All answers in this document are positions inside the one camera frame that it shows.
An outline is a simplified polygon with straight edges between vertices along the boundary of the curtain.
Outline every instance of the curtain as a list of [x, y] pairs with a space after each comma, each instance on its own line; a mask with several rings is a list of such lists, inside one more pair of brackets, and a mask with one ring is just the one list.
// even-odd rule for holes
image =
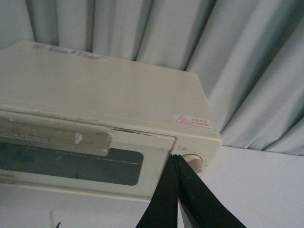
[[196, 73], [224, 145], [304, 155], [303, 0], [2, 0], [0, 31]]

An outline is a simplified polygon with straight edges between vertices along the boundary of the label sticker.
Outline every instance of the label sticker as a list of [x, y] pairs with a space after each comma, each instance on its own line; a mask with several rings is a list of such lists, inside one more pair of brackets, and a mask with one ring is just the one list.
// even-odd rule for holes
[[187, 115], [174, 114], [174, 123], [189, 127], [198, 127], [213, 130], [211, 120], [201, 119]]
[[64, 48], [64, 47], [57, 47], [57, 46], [52, 46], [52, 45], [47, 45], [47, 44], [40, 44], [40, 43], [30, 44], [29, 47], [31, 47], [33, 49], [44, 50], [44, 51], [57, 52], [57, 53], [60, 53], [63, 55], [71, 55], [71, 56], [77, 56], [77, 57], [82, 57], [82, 58], [88, 58], [88, 59], [92, 59], [92, 60], [107, 60], [109, 58], [107, 56], [101, 56], [101, 55], [90, 53], [90, 52], [71, 50], [71, 49]]

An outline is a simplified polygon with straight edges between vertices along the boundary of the warning label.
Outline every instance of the warning label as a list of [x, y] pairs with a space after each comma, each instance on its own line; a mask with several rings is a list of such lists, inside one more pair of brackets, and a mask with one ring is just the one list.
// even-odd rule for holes
[[187, 115], [179, 115], [174, 114], [174, 123], [175, 124], [182, 124], [190, 127], [199, 127], [205, 129], [213, 129], [212, 123], [210, 120], [196, 118]]

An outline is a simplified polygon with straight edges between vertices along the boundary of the white surface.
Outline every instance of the white surface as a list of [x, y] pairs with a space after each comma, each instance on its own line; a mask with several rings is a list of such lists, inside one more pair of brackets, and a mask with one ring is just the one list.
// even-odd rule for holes
[[304, 227], [304, 157], [222, 147], [202, 179], [247, 228]]
[[[300, 156], [222, 147], [203, 180], [247, 228], [303, 228], [303, 167]], [[1, 187], [0, 227], [134, 228], [147, 206]]]

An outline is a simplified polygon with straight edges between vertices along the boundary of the glass window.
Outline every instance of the glass window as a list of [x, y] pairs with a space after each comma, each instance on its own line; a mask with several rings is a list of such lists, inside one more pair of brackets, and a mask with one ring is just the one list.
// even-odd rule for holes
[[110, 148], [96, 156], [0, 142], [0, 169], [122, 185], [136, 185], [143, 155]]

